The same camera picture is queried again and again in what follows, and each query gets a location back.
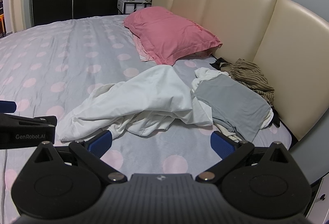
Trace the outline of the beige leather headboard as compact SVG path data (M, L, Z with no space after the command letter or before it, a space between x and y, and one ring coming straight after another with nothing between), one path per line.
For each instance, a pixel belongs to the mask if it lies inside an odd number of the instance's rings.
M222 41L216 57L257 64L274 107L302 139L328 109L328 22L291 0L153 0Z

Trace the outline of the white t-shirt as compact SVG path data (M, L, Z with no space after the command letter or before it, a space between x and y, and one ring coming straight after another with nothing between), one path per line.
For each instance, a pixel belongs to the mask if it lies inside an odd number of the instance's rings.
M88 138L109 130L113 138L125 131L147 137L167 130L174 120L187 125L212 126L212 109L197 99L172 66L154 66L128 81L94 89L81 105L59 122L62 142Z

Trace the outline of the pink pillow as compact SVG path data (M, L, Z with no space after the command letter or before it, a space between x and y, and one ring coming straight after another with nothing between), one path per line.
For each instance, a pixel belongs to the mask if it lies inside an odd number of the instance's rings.
M219 38L192 20L164 7L147 7L123 22L156 64L174 65L185 56L222 46Z

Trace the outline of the olive striped garment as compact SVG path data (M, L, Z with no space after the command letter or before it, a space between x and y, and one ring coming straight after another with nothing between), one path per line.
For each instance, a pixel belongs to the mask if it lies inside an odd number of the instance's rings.
M234 64L224 62L220 64L220 71L227 72L233 80L254 91L273 106L274 88L253 62L244 59L238 59Z

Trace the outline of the light pink pillowcase underneath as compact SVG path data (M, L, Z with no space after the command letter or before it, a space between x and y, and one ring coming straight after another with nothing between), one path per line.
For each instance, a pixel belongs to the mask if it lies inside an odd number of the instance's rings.
M135 48L139 54L140 60L142 62L154 61L154 58L149 53L147 53L147 51L144 49L140 39L134 34L132 35L132 37L133 37Z

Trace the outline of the white nightstand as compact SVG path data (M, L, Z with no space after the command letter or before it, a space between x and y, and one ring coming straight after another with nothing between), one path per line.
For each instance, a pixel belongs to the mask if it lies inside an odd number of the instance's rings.
M118 0L118 14L131 14L146 7L151 7L152 3L145 0Z

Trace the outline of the black garment by headboard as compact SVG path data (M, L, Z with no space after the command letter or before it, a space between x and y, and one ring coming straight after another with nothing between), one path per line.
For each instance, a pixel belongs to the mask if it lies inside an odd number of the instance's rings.
M216 70L221 70L222 67L227 67L231 65L230 62L227 62L225 59L223 58L218 58L215 62L210 63L210 66L213 67Z

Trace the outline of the grey polka dot bedsheet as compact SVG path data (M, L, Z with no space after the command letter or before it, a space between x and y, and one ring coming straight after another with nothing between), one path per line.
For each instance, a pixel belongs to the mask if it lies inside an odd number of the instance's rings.
M103 16L37 26L1 39L1 99L28 118L62 119L97 87L127 81L154 66L143 62L123 25ZM219 162L212 127L177 120L149 138L123 133L102 160L127 177L134 173L197 175Z

